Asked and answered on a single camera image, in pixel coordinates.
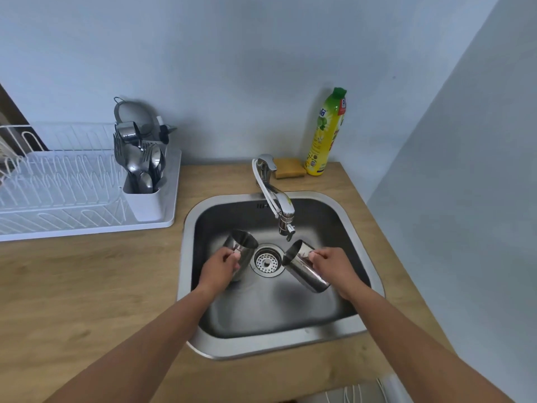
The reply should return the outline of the person's left hand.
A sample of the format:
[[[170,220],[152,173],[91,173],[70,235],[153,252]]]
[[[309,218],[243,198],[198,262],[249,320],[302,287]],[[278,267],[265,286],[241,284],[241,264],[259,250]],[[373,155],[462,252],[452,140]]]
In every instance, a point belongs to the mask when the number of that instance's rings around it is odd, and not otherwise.
[[[227,288],[231,281],[232,278],[220,276],[217,250],[203,265],[197,288],[211,299],[215,299]]]

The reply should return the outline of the person's right hand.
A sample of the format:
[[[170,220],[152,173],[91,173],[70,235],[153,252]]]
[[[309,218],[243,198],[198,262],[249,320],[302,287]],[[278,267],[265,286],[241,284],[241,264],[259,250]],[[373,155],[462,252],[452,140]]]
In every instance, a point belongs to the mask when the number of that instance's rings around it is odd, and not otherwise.
[[[368,289],[367,285],[359,278],[342,248],[324,249],[332,249],[332,266],[326,273],[318,274],[332,285],[340,296],[356,306],[361,291]]]

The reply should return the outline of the steel cup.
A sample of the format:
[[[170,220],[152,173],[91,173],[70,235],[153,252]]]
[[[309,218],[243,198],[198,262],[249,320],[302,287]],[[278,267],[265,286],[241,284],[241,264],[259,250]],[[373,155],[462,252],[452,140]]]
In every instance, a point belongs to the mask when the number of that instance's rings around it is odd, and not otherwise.
[[[250,232],[234,229],[226,238],[223,246],[240,255],[238,260],[239,269],[235,270],[232,276],[232,282],[238,282],[250,266],[252,257],[259,247],[259,243]]]
[[[326,291],[330,284],[313,268],[309,254],[314,249],[304,240],[295,241],[282,257],[283,267],[304,287],[314,293]]]

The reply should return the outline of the person's right forearm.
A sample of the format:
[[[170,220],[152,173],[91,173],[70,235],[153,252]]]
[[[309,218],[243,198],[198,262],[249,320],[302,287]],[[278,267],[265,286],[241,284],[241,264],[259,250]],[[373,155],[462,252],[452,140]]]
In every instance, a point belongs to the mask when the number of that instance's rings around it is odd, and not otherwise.
[[[514,403],[359,279],[337,289],[354,306],[414,403]]]

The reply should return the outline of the person's left forearm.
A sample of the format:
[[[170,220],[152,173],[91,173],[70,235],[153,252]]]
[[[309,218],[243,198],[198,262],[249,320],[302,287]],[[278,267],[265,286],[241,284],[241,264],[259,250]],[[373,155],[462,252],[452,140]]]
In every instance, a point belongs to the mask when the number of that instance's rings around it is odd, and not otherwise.
[[[149,403],[217,294],[214,286],[199,284],[44,403]]]

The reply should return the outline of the round sink drain strainer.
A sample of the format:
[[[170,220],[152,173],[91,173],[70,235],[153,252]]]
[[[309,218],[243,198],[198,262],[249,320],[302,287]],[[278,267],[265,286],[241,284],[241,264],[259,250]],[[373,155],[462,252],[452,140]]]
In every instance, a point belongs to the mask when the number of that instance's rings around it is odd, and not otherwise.
[[[261,243],[250,261],[251,269],[264,278],[278,277],[285,271],[284,251],[273,243]]]

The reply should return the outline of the chrome faucet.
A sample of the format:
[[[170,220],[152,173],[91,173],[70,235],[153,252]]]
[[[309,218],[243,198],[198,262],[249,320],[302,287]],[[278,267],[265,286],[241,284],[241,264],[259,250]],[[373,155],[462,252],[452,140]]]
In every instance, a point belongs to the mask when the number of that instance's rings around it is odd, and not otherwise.
[[[252,171],[257,186],[261,189],[270,210],[278,220],[279,234],[290,242],[296,232],[293,225],[295,209],[289,196],[270,183],[271,176],[277,171],[273,156],[261,154],[254,158]]]

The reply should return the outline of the yellow sponge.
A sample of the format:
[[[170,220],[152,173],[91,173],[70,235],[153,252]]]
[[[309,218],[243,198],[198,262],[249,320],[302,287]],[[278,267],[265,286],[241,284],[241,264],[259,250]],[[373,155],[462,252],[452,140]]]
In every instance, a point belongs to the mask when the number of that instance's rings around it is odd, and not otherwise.
[[[277,167],[273,172],[276,179],[304,177],[307,174],[303,163],[298,158],[275,158],[274,164]]]

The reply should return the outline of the white cutlery holder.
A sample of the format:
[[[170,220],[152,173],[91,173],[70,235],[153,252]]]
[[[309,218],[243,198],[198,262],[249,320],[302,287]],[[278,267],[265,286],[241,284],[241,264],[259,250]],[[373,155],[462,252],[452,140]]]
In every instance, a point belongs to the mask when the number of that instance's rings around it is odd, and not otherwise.
[[[162,193],[164,186],[153,194],[138,195],[131,194],[127,191],[125,183],[127,173],[124,179],[123,194],[129,204],[131,211],[139,222],[155,222],[164,217],[164,194]]]

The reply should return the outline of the yellow dish soap bottle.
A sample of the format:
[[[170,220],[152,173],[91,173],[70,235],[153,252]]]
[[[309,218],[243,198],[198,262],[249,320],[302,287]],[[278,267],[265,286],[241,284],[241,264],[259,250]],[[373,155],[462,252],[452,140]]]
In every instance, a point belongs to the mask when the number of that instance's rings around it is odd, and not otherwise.
[[[304,169],[308,175],[321,175],[339,133],[346,112],[346,89],[334,87],[319,111],[317,127]]]

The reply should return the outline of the bunch of steel cutlery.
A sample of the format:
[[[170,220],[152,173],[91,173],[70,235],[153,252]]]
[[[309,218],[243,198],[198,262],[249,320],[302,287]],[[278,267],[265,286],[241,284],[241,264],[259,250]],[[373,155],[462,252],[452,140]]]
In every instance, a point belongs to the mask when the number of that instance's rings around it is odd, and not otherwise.
[[[129,193],[148,195],[164,186],[166,160],[158,144],[143,141],[138,148],[124,142],[118,131],[113,135],[113,142],[115,159],[127,173],[125,186]]]

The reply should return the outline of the black and white kitchen tool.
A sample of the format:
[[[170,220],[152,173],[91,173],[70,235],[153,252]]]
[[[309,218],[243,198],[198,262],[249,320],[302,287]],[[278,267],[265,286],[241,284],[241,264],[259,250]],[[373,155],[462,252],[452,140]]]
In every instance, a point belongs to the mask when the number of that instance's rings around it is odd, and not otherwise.
[[[165,123],[160,115],[156,116],[156,120],[158,121],[159,125],[158,138],[164,145],[168,145],[170,142],[169,135],[177,129],[177,126],[171,126]]]

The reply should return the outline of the white drain tray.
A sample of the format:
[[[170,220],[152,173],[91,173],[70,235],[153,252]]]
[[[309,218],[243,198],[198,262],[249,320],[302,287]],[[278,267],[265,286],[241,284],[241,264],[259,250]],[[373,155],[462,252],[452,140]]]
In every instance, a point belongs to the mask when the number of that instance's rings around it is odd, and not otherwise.
[[[45,237],[110,233],[115,231],[168,228],[174,223],[182,151],[168,145],[165,150],[166,185],[164,217],[139,222],[124,197],[109,205],[0,214],[0,242]]]

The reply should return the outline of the small steel scoop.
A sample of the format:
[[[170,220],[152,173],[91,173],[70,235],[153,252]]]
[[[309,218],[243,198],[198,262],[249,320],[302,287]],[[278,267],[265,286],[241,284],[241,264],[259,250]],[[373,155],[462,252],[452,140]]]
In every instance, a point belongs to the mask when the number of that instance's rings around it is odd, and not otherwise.
[[[134,121],[117,122],[115,124],[115,130],[116,134],[122,139],[123,142],[135,146],[140,145],[142,136],[138,125]]]

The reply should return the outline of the steel mesh strainer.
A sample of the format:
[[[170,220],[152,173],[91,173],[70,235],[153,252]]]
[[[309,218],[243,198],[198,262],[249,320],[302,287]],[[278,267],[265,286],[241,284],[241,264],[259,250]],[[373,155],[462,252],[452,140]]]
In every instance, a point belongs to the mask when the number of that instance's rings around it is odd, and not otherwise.
[[[116,123],[136,123],[142,137],[149,137],[158,129],[156,115],[148,105],[118,96],[113,100],[116,103],[113,111]]]

